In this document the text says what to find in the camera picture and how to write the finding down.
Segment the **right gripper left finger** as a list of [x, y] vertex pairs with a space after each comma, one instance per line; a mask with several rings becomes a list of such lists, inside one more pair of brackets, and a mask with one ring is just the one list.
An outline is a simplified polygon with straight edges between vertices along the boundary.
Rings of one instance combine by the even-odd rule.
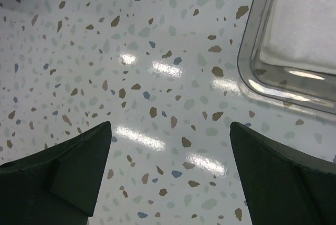
[[1, 224], [87, 224], [112, 139], [111, 124], [1, 165]]

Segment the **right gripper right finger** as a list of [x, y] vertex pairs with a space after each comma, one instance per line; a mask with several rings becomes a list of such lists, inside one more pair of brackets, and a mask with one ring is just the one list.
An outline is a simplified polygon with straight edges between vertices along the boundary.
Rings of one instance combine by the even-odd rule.
[[335, 224], [335, 163], [239, 122], [230, 142], [253, 224]]

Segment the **white towel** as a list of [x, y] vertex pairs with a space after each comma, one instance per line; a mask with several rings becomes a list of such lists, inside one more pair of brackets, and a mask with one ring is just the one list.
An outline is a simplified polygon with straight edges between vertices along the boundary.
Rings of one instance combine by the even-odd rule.
[[335, 74], [335, 0], [274, 0], [260, 59]]

